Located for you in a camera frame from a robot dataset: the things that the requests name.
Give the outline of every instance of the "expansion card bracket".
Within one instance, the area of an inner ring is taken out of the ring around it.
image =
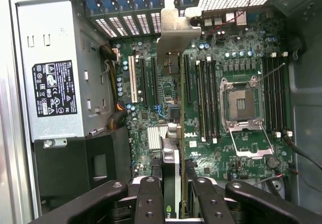
[[[161,10],[161,37],[156,44],[157,62],[160,65],[168,65],[171,54],[182,54],[191,40],[201,35],[201,28],[190,24],[192,18],[201,16],[201,9],[186,8],[185,16],[179,17],[174,1],[165,0],[165,8]]]

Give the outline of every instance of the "motherboard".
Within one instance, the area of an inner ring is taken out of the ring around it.
[[[283,18],[248,14],[244,25],[211,29],[202,21],[202,35],[180,58],[184,69],[178,65],[169,71],[157,63],[155,36],[113,41],[133,177],[151,174],[151,160],[161,156],[160,136],[166,137],[168,123],[180,116],[185,159],[196,164],[198,176],[231,180],[287,174],[292,152],[281,133],[292,133]]]

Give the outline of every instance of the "black ram slot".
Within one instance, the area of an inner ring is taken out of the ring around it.
[[[206,122],[205,122],[205,105],[204,105],[204,94],[203,94],[203,70],[201,67],[201,62],[196,63],[196,77],[198,85],[198,103],[199,103],[199,125],[200,125],[200,136],[201,141],[206,141]]]
[[[279,66],[279,61],[278,58],[274,58],[273,59],[273,66],[274,69],[277,69]],[[278,120],[278,124],[277,124],[277,130],[282,131],[283,129],[283,111],[282,111],[282,101],[281,101],[281,79],[280,79],[280,74],[279,71],[275,71],[274,72],[274,76],[275,76],[275,92],[276,92],[276,102],[277,102],[277,120]]]
[[[189,56],[185,54],[183,56],[183,60],[185,63],[185,79],[186,79],[186,96],[187,96],[187,103],[191,103],[191,82],[190,82],[190,72],[189,72]]]
[[[211,130],[212,130],[212,138],[217,138],[219,134],[218,129],[218,112],[217,112],[217,89],[216,89],[216,76],[214,65],[215,62],[208,63],[208,73],[210,79],[210,104],[211,104]]]
[[[211,100],[210,100],[210,82],[209,82],[209,72],[207,67],[207,62],[202,62],[202,70],[203,70],[203,94],[204,94],[204,104],[205,104],[205,110],[206,110],[206,139],[209,140],[212,135],[212,125],[211,125]]]
[[[151,58],[151,70],[152,70],[152,87],[154,96],[154,105],[159,105],[158,97],[158,84],[157,84],[157,68],[155,58]]]
[[[268,73],[268,60],[263,58],[263,75]],[[272,130],[272,111],[271,111],[271,95],[270,84],[268,77],[264,78],[264,96],[265,96],[265,115],[266,115],[266,128]]]
[[[144,106],[147,107],[148,102],[148,93],[147,93],[147,73],[146,73],[146,66],[145,66],[145,59],[140,59],[140,66],[141,66],[141,77],[142,77],[142,95],[143,95],[143,102]]]
[[[280,58],[278,59],[278,64],[282,64],[283,61],[280,60]],[[287,124],[286,124],[286,97],[285,97],[285,67],[286,66],[282,66],[279,69],[279,75],[280,75],[280,85],[281,85],[281,102],[282,102],[282,115],[283,115],[283,124],[282,124],[282,128],[287,128]]]
[[[273,66],[273,61],[271,58],[268,59],[268,73],[271,72],[274,69]],[[277,111],[276,111],[276,94],[275,94],[275,77],[274,74],[271,73],[268,76],[268,80],[269,80],[269,84],[270,84],[270,97],[271,97],[271,112],[272,112],[272,129],[273,130],[277,130],[277,125],[278,125],[278,121],[277,121]]]

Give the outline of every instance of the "green circuit board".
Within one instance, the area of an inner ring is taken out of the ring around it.
[[[281,56],[282,52],[286,51],[283,35],[280,34],[283,27],[281,17],[267,18],[265,13],[256,14],[248,17],[247,26],[225,25],[214,32],[214,36],[210,39],[201,37],[192,41],[190,48],[184,52],[186,68],[189,69],[185,75],[186,84],[189,83],[185,94],[188,90],[190,91],[189,98],[184,99],[181,99],[180,95],[182,87],[180,74],[166,73],[163,66],[155,61],[157,37],[122,39],[113,42],[114,47],[117,44],[120,45],[121,58],[117,65],[117,77],[122,93],[121,96],[119,95],[119,101],[124,102],[129,113],[127,126],[131,139],[133,176],[150,175],[149,163],[153,158],[159,158],[161,151],[152,147],[157,143],[151,140],[149,142],[148,135],[153,131],[148,132],[148,129],[159,127],[159,132],[163,132],[170,121],[168,119],[169,104],[174,102],[180,105],[181,101],[185,101],[185,158],[192,159],[197,164],[198,176],[211,177],[216,180],[271,176],[274,171],[268,168],[266,158],[251,159],[236,156],[231,135],[222,124],[223,116],[227,118],[231,116],[223,109],[228,96],[220,96],[220,84],[223,79],[228,82],[247,82],[252,77],[260,79],[283,62],[286,66],[259,81],[258,90],[254,91],[253,104],[254,114],[262,115],[265,119],[263,126],[267,129],[268,138],[273,145],[274,156],[279,160],[278,170],[286,174],[287,162],[292,161],[292,152],[271,131],[276,126],[291,129],[287,61],[286,57],[275,57],[274,55],[274,52],[277,52],[277,55]],[[200,50],[198,49],[200,44],[208,44],[210,47],[207,50]],[[132,90],[128,68],[131,56],[134,56],[136,60],[134,70],[136,87],[139,90],[138,103],[131,102]],[[200,74],[199,66],[196,66],[198,60],[206,62],[207,57],[211,57],[205,65],[210,65],[212,77],[207,76],[208,71],[206,70]],[[207,77],[208,80],[214,79],[215,81],[213,88],[207,94],[209,100],[210,95],[213,94],[216,113],[205,110],[204,118],[202,118],[200,114],[200,85],[202,84],[198,83],[198,79]],[[216,122],[216,141],[213,140],[211,134],[207,133],[208,136],[202,140],[204,135],[202,121],[207,122],[208,129],[210,129],[209,125],[214,124],[210,122],[211,115],[213,115],[213,121]],[[263,131],[238,131],[233,133],[233,138],[240,151],[255,153],[269,147]]]

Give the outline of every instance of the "warning label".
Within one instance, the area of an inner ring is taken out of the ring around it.
[[[32,67],[38,117],[77,113],[71,60]]]

